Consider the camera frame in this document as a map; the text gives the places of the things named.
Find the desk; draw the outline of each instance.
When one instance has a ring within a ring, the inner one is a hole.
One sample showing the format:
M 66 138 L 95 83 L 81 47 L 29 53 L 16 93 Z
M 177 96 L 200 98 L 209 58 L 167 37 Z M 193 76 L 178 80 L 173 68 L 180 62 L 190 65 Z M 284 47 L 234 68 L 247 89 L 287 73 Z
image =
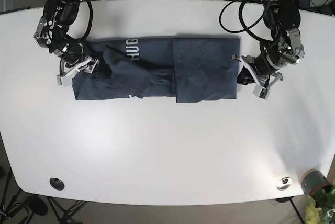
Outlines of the desk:
M 90 40 L 232 37 L 218 23 L 225 1 L 93 2 Z M 240 29 L 238 3 L 223 15 Z M 177 104 L 175 98 L 76 101 L 57 86 L 59 58 L 33 39 L 42 8 L 0 16 L 0 131 L 18 185 L 40 195 L 117 204 L 205 205 L 302 194 L 299 178 L 327 175 L 335 154 L 335 20 L 301 12 L 305 58 L 282 69 L 268 101 L 254 85 L 238 99 Z M 248 4 L 247 25 L 262 14 Z M 81 36 L 82 4 L 69 34 Z M 270 38 L 261 22 L 253 29 Z M 258 55 L 246 33 L 241 54 Z M 56 191 L 56 177 L 65 189 Z M 285 191 L 277 182 L 290 177 Z

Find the green leaf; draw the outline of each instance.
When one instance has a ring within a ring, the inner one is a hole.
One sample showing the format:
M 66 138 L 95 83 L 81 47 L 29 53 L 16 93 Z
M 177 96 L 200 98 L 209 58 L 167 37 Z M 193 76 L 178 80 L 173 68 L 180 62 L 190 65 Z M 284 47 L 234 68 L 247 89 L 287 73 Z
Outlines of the green leaf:
M 314 197 L 316 201 L 320 204 L 323 205 L 327 203 L 327 193 L 323 188 L 317 189 L 314 193 Z
M 327 200 L 329 204 L 335 204 L 335 189 L 327 194 Z
M 306 206 L 306 223 L 307 224 L 318 224 L 319 212 L 313 205 Z
M 314 198 L 310 195 L 307 195 L 307 203 L 311 206 L 314 206 L 314 207 L 315 207 L 315 204 L 316 204 Z

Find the wire bundle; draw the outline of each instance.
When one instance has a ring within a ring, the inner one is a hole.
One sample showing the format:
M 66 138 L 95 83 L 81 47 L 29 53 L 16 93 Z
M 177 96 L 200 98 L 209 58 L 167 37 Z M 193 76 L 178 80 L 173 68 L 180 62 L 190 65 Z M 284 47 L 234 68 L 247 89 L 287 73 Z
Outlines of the wire bundle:
M 262 39 L 258 36 L 256 36 L 254 33 L 252 33 L 250 31 L 251 28 L 253 28 L 254 26 L 256 26 L 263 18 L 264 16 L 266 15 L 267 11 L 269 10 L 269 7 L 270 7 L 270 3 L 271 3 L 271 0 L 266 0 L 266 4 L 265 4 L 265 8 L 264 8 L 264 12 L 263 14 L 261 15 L 261 17 L 256 21 L 254 22 L 251 26 L 247 27 L 243 21 L 243 17 L 242 17 L 242 12 L 243 12 L 243 8 L 245 6 L 245 4 L 249 1 L 254 1 L 254 2 L 257 2 L 257 3 L 264 3 L 264 1 L 259 1 L 259 0 L 241 0 L 241 4 L 240 4 L 240 8 L 239 8 L 239 20 L 240 20 L 240 23 L 243 27 L 243 29 L 241 30 L 229 30 L 227 29 L 223 24 L 222 24 L 222 15 L 224 13 L 224 11 L 231 5 L 233 4 L 234 2 L 236 2 L 237 0 L 235 1 L 231 1 L 230 3 L 228 3 L 221 11 L 220 13 L 220 16 L 219 16 L 219 23 L 220 23 L 220 26 L 222 29 L 224 29 L 226 32 L 229 32 L 229 33 L 241 33 L 241 32 L 247 32 L 251 37 L 253 37 L 254 39 L 256 39 L 257 41 L 259 42 L 264 42 L 264 43 L 271 43 L 271 41 L 268 41 L 268 40 L 265 40 L 265 39 Z

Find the metal bracket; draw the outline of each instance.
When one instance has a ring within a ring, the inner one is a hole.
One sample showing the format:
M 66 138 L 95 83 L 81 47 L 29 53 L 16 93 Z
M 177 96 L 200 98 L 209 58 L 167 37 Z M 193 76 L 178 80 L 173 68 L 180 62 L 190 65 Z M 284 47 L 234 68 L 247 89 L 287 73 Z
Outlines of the metal bracket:
M 251 76 L 253 77 L 256 87 L 253 91 L 254 95 L 262 98 L 264 100 L 267 100 L 270 94 L 270 87 L 273 86 L 278 80 L 283 80 L 283 75 L 280 72 L 275 72 L 272 74 L 272 76 L 275 77 L 275 79 L 265 88 L 265 83 L 266 83 L 266 78 L 259 77 L 255 70 L 250 66 L 250 63 L 253 63 L 253 60 L 255 57 L 252 57 L 250 55 L 244 57 L 244 56 L 238 56 L 238 55 L 233 55 L 233 59 L 240 60 L 242 65 L 250 72 Z
M 304 46 L 302 45 L 300 39 L 300 31 L 299 29 L 295 28 L 288 31 L 289 40 L 291 41 L 291 47 L 294 50 L 294 55 L 299 57 L 300 59 L 304 57 Z
M 84 71 L 88 74 L 92 74 L 99 63 L 99 59 L 93 59 L 88 55 L 84 61 L 77 63 L 74 67 L 70 68 L 68 72 L 64 72 L 63 76 L 57 75 L 58 85 L 63 87 L 72 85 L 72 78 L 74 78 L 78 72 Z

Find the robotic arm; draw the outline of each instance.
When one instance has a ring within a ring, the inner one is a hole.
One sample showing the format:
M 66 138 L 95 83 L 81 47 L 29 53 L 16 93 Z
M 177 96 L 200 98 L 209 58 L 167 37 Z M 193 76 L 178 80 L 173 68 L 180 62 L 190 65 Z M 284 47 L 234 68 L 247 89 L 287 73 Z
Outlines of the robotic arm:
M 93 20 L 93 9 L 90 0 L 86 0 L 90 9 L 90 20 L 84 36 L 74 39 L 67 35 L 70 25 L 77 17 L 79 5 L 82 0 L 47 0 L 44 7 L 34 38 L 37 44 L 48 48 L 49 53 L 60 57 L 60 74 L 57 76 L 59 85 L 71 85 L 72 77 L 79 71 L 87 73 L 98 73 L 107 78 L 111 76 L 109 65 L 105 64 L 101 53 L 85 55 L 82 42 L 90 33 Z M 66 63 L 70 68 L 67 73 L 63 72 L 61 63 Z
M 244 29 L 247 29 L 242 10 L 246 1 L 241 3 L 239 18 Z M 238 83 L 247 85 L 256 83 L 254 95 L 267 99 L 270 87 L 283 75 L 278 72 L 288 64 L 297 64 L 304 57 L 304 47 L 300 41 L 300 13 L 293 0 L 270 0 L 270 6 L 263 18 L 265 25 L 270 29 L 273 41 L 257 37 L 250 30 L 246 32 L 260 42 L 261 54 L 257 57 L 236 56 L 241 61 L 243 69 L 238 76 Z
M 64 68 L 60 64 L 60 74 L 57 79 L 59 85 L 63 86 L 71 85 L 72 77 L 79 71 L 90 74 L 97 73 L 106 78 L 111 76 L 110 66 L 105 64 L 101 53 L 85 55 L 83 52 L 82 42 L 90 32 L 93 19 L 93 9 L 90 0 L 86 0 L 90 8 L 90 20 L 84 36 L 80 39 L 73 39 L 66 34 L 69 26 L 74 23 L 77 17 L 81 1 L 47 0 L 43 16 L 34 34 L 39 46 L 48 48 L 49 53 L 54 53 L 60 57 L 61 63 L 66 63 L 66 66 L 70 68 L 67 73 L 64 73 Z M 246 31 L 260 42 L 261 54 L 257 57 L 250 55 L 246 57 L 233 56 L 234 59 L 239 60 L 243 65 L 243 69 L 238 76 L 238 83 L 242 85 L 256 83 L 254 94 L 260 98 L 267 99 L 270 87 L 278 80 L 283 79 L 282 74 L 278 70 L 288 64 L 297 64 L 304 57 L 304 47 L 301 44 L 298 29 L 300 13 L 293 0 L 259 1 L 264 5 L 263 20 L 271 31 L 273 40 L 269 41 L 256 36 L 250 31 L 250 27 L 248 28 L 245 25 L 242 10 L 247 1 L 243 0 L 241 3 L 239 18 L 244 27 L 243 31 Z M 228 32 L 234 32 L 227 30 L 222 24 L 221 26 Z

